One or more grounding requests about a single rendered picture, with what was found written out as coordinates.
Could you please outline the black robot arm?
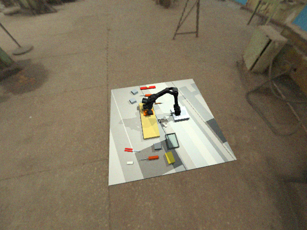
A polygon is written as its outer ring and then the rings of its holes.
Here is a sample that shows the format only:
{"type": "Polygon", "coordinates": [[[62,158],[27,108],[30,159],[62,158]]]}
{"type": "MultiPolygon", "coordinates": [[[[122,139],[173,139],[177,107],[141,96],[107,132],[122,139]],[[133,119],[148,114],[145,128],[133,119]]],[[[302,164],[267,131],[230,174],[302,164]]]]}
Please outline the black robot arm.
{"type": "Polygon", "coordinates": [[[175,110],[175,116],[177,115],[180,115],[181,113],[181,109],[180,109],[180,106],[178,105],[178,88],[177,87],[166,87],[164,90],[158,92],[158,93],[154,93],[154,94],[151,94],[148,99],[147,98],[143,98],[142,99],[142,103],[143,103],[143,109],[146,110],[146,109],[149,109],[148,107],[148,104],[150,106],[153,105],[153,103],[155,103],[155,101],[157,100],[157,98],[159,98],[160,96],[166,94],[166,93],[169,93],[171,95],[174,96],[174,100],[175,100],[175,104],[174,104],[174,110],[175,110]],[[170,91],[172,90],[172,91],[170,91]]]}

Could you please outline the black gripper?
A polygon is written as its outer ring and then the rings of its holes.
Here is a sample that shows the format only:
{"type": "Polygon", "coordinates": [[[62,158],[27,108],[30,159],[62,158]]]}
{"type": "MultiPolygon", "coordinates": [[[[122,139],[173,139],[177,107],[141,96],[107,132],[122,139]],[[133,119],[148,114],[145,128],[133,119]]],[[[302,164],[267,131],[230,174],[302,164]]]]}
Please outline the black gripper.
{"type": "Polygon", "coordinates": [[[148,115],[152,115],[153,114],[153,112],[152,112],[152,107],[153,107],[153,105],[152,106],[150,106],[149,104],[148,104],[148,107],[149,107],[149,109],[148,109],[148,111],[147,111],[147,114],[148,115]]]}

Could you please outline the yellow panel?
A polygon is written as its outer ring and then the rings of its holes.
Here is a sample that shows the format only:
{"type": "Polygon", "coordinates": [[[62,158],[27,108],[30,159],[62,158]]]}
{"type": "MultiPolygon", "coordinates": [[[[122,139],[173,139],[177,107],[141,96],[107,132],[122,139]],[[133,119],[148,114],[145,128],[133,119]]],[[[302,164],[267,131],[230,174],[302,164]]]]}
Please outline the yellow panel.
{"type": "Polygon", "coordinates": [[[154,107],[152,107],[153,115],[144,116],[143,111],[145,110],[143,109],[143,104],[144,103],[139,103],[144,140],[152,139],[152,138],[159,138],[160,134],[159,134],[159,129],[158,129],[157,121],[156,121],[154,107]]]}

